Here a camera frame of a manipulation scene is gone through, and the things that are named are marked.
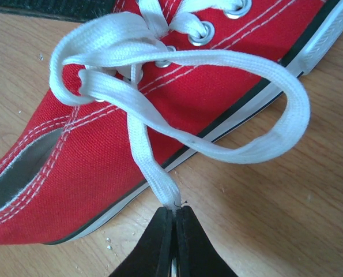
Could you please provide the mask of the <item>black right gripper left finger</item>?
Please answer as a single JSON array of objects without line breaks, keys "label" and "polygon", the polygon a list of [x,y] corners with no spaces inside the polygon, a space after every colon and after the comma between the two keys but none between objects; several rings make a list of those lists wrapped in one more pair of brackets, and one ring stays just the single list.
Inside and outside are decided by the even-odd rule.
[{"label": "black right gripper left finger", "polygon": [[172,228],[172,211],[166,207],[158,208],[135,248],[111,276],[169,276],[172,260]]}]

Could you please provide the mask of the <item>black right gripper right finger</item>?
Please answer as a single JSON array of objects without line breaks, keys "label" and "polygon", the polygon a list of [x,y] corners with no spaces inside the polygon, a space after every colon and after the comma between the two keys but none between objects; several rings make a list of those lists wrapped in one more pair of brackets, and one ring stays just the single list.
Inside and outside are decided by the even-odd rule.
[{"label": "black right gripper right finger", "polygon": [[237,277],[213,247],[191,207],[177,210],[175,234],[177,276]]}]

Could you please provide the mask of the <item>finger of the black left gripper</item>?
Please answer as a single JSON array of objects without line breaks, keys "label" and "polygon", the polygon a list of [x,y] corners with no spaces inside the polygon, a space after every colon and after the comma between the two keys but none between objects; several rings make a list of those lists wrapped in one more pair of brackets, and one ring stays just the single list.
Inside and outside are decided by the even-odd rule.
[{"label": "finger of the black left gripper", "polygon": [[0,0],[0,13],[84,23],[114,6],[114,0]]}]

